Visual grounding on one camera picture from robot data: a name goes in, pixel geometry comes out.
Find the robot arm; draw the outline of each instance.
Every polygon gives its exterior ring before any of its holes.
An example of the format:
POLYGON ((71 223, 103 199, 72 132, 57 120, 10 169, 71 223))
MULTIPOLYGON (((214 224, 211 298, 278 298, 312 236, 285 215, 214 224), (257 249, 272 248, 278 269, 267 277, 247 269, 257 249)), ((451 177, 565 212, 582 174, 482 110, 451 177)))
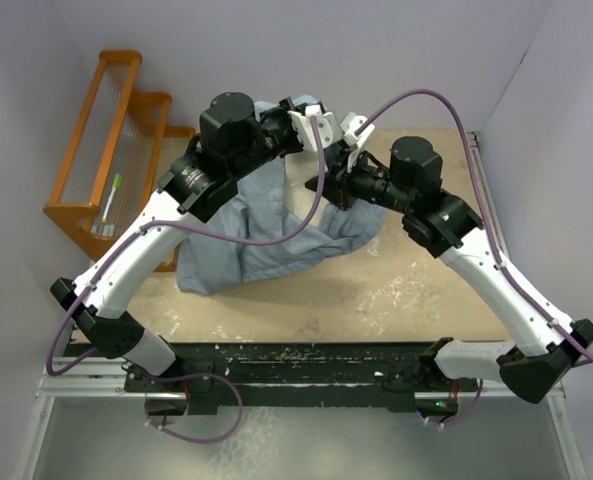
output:
POLYGON ((159 181, 132 225, 89 270, 73 282, 59 279, 51 287, 65 309, 89 291, 73 318, 103 356, 126 358, 155 376, 184 373, 183 360, 173 348, 127 312, 136 290, 188 236, 186 231, 150 223, 204 224, 238 193, 239 179, 276 157, 316 151, 311 126, 307 131, 309 117, 323 125, 324 145, 340 140, 340 128, 330 115, 320 106, 295 106, 287 98, 256 120, 253 101, 242 93, 225 93, 212 101, 200 117, 200 138, 194 137, 185 155, 159 181), (106 263, 107 270, 93 282, 106 263))
MULTIPOLYGON (((421 358, 430 375, 503 382, 520 398, 540 402, 579 353, 520 296, 501 267, 583 346, 593 341, 593 324, 574 322, 556 308, 502 253, 502 264, 496 264, 481 219, 464 200, 441 188, 442 159, 427 140, 396 140, 389 168, 366 151, 352 162, 351 151, 348 147, 345 158, 330 166, 325 197, 340 208, 362 199, 403 214, 403 229, 410 238, 458 273, 513 338, 487 343, 441 339, 421 358)), ((312 187, 311 180, 307 186, 312 187)))

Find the wooden shelf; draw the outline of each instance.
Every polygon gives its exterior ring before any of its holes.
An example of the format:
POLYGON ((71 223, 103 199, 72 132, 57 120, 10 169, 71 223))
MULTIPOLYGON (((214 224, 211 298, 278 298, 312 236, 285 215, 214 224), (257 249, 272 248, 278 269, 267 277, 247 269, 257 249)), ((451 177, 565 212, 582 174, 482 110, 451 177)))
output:
MULTIPOLYGON (((107 50, 99 62, 56 184, 43 211, 92 260, 99 260, 149 199, 165 137, 191 138, 167 125, 171 96, 134 89, 141 55, 107 50), (103 222, 112 184, 121 177, 103 222)), ((174 271, 175 251, 157 271, 174 271)))

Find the gray wall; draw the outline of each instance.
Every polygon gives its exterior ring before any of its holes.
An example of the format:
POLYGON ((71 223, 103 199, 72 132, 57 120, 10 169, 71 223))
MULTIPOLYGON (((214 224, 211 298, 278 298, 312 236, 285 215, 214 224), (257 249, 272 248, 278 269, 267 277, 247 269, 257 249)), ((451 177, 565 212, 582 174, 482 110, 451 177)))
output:
MULTIPOLYGON (((512 259, 593 320, 593 1, 555 2, 482 142, 512 259)), ((593 479, 593 366, 564 383, 593 479)))
POLYGON ((0 1, 0 479, 12 478, 62 315, 49 285, 85 261, 41 208, 89 81, 51 0, 0 1))
MULTIPOLYGON (((373 112, 431 87, 470 129, 487 120, 551 0, 56 0, 89 68, 98 51, 144 56, 141 86, 168 90, 171 118, 197 124, 216 94, 310 93, 340 113, 373 112)), ((434 100, 410 100, 381 127, 452 127, 434 100)))

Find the wooden table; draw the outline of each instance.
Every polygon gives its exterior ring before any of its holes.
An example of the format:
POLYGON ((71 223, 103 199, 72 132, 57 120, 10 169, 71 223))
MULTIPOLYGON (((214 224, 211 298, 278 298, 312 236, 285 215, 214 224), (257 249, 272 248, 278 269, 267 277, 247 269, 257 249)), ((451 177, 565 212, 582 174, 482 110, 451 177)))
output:
MULTIPOLYGON (((426 137, 444 160, 443 185, 475 205, 458 135, 451 130, 376 131, 369 150, 389 163, 392 142, 426 137)), ((164 146, 161 171, 182 154, 164 146)), ((407 238, 390 212, 363 249, 306 271, 250 283, 205 297, 181 293, 174 274, 154 274, 133 298, 130 313, 173 342, 431 341, 507 339, 509 334, 476 293, 439 260, 407 238)))

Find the blue cloth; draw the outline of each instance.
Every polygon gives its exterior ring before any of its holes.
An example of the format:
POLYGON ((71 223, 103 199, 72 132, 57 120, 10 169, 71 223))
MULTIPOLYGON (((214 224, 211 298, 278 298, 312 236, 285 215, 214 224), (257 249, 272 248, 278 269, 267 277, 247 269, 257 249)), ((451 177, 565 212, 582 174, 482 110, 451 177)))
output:
MULTIPOLYGON (((316 103, 302 96, 294 103, 316 103)), ((256 103, 256 114, 275 106, 256 103)), ((334 146, 325 151, 329 158, 334 146)), ((284 205, 285 161, 276 159, 238 182, 238 195, 221 207, 207 226, 235 237, 270 239, 285 235, 301 220, 284 205)), ((192 235, 180 245, 176 281, 183 292, 213 294, 254 280, 306 270, 325 258, 351 253, 366 245, 383 225, 385 210, 357 200, 341 211, 327 205, 319 227, 308 225, 279 245, 255 247, 192 235)))

